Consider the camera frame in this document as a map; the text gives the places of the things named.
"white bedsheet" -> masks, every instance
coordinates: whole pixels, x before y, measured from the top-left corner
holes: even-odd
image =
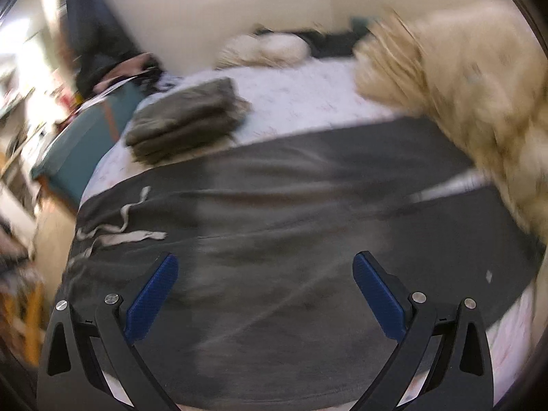
[[[169,162],[191,159],[219,149],[247,145],[284,135],[334,127],[384,122],[395,119],[392,109],[364,100],[354,91],[354,60],[311,59],[298,68],[232,68],[222,71],[207,70],[184,79],[178,87],[195,86],[208,80],[230,77],[236,82],[238,94],[252,103],[253,109],[245,124],[226,141],[213,147],[191,152]],[[162,97],[153,95],[140,107]],[[134,162],[122,139],[97,165],[84,192],[82,203],[115,184],[147,170],[148,166]],[[447,196],[471,189],[485,182],[477,172],[468,172],[443,187],[423,192],[424,197]],[[530,285],[488,331],[493,360],[495,402],[508,390],[531,352],[531,333],[534,312],[534,284]],[[418,377],[408,390],[405,400],[416,396],[424,381]],[[337,410],[346,410],[350,404]]]

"drawstring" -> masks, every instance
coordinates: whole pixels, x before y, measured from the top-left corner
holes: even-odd
[[[144,239],[156,239],[156,240],[165,239],[165,237],[167,236],[167,233],[165,232],[150,232],[148,230],[137,230],[135,232],[122,233],[125,231],[126,228],[128,228],[128,225],[129,225],[130,207],[133,207],[134,205],[138,206],[139,204],[143,203],[148,197],[149,193],[150,193],[150,186],[144,187],[141,190],[141,196],[140,196],[139,202],[132,203],[132,204],[125,204],[124,207],[120,209],[120,215],[122,216],[122,219],[124,220],[124,224],[121,227],[114,226],[112,224],[101,224],[95,227],[89,233],[84,233],[84,231],[81,228],[79,228],[78,232],[76,233],[76,239],[78,241],[84,241],[86,239],[93,238],[95,234],[100,230],[104,230],[106,232],[109,232],[110,234],[104,234],[96,237],[91,243],[91,246],[89,246],[84,252],[76,255],[75,257],[71,258],[68,261],[67,267],[72,266],[76,261],[89,258],[95,247],[110,247],[113,245],[122,244],[123,242],[139,242],[139,241],[143,241]]]

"metal screw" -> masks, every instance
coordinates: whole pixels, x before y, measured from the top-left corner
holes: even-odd
[[[105,296],[105,303],[107,304],[116,304],[120,299],[118,294],[109,294]]]
[[[415,292],[411,298],[413,299],[413,301],[415,303],[419,303],[419,304],[422,304],[424,302],[426,302],[426,295],[423,294],[422,292]]]
[[[476,308],[476,302],[472,298],[467,298],[466,300],[464,300],[464,305],[468,309],[475,309]]]
[[[69,302],[66,301],[66,300],[61,300],[59,301],[56,305],[55,305],[55,308],[58,310],[58,311],[64,311],[65,309],[67,309],[67,306],[69,305]]]

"teal bin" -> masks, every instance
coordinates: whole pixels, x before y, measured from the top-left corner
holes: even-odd
[[[31,170],[33,179],[72,210],[101,158],[113,147],[143,99],[131,82],[113,90],[73,120]]]

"dark curtain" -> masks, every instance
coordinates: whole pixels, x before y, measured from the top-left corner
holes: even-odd
[[[66,7],[68,44],[79,61],[76,86],[87,98],[106,73],[140,52],[105,0],[66,0]]]

